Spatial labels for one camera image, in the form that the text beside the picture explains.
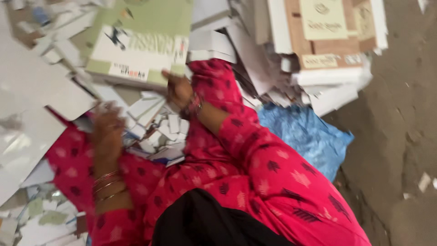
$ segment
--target blue plastic bag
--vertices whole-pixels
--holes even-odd
[[[258,116],[262,126],[280,137],[331,182],[346,156],[346,148],[354,139],[319,118],[311,108],[273,103],[265,105]]]

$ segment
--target sleeve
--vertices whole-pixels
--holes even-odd
[[[139,211],[119,209],[96,217],[93,246],[142,246],[142,216]]]
[[[249,176],[252,216],[302,245],[370,245],[331,182],[267,128],[230,115],[218,137]]]

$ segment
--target printed pattern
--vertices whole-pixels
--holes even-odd
[[[256,112],[243,105],[229,64],[212,59],[193,62],[190,68],[194,90],[231,115],[217,137],[191,119],[186,161],[168,169],[123,153],[120,169],[135,211],[95,216],[93,151],[85,133],[66,123],[69,127],[48,151],[54,183],[86,211],[93,245],[147,245],[159,216],[195,187],[208,191],[224,207],[249,213],[296,245],[370,245],[332,184],[260,126]]]

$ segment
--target bracelet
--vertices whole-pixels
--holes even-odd
[[[124,188],[124,189],[120,190],[119,192],[115,193],[114,195],[110,195],[108,197],[105,197],[105,198],[102,198],[102,199],[96,201],[96,203],[99,203],[99,202],[102,202],[102,201],[107,200],[109,198],[115,197],[115,196],[117,196],[117,195],[119,195],[119,194],[121,194],[121,193],[123,193],[123,192],[125,192],[127,190],[128,190],[128,188]]]
[[[197,95],[197,93],[195,92],[191,97],[190,102],[185,107],[185,113],[188,115],[190,114],[198,115],[200,110],[202,110],[202,105],[203,105],[203,97]]]
[[[109,179],[109,178],[111,178],[111,177],[113,177],[113,176],[115,176],[117,174],[118,174],[118,171],[114,171],[114,172],[110,172],[108,174],[105,174],[105,175],[101,176],[96,181],[94,181],[93,189],[95,189],[96,186],[98,184],[100,184],[101,182],[103,182],[103,181],[105,181],[105,180],[107,180],[107,179]]]
[[[97,189],[96,191],[94,191],[94,195],[96,195],[96,194],[97,194],[97,192],[101,191],[102,189],[104,189],[104,188],[106,188],[106,187],[110,186],[111,184],[113,184],[113,183],[116,183],[116,182],[120,182],[120,181],[121,181],[121,178],[119,178],[119,179],[116,179],[116,180],[114,180],[114,181],[110,182],[109,184],[106,184],[105,186],[103,186],[103,187],[101,187],[101,188]]]

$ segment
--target dirty floor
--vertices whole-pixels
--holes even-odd
[[[385,0],[389,49],[360,98],[324,119],[356,137],[336,186],[373,246],[437,245],[437,1]],[[405,200],[403,194],[412,198]]]

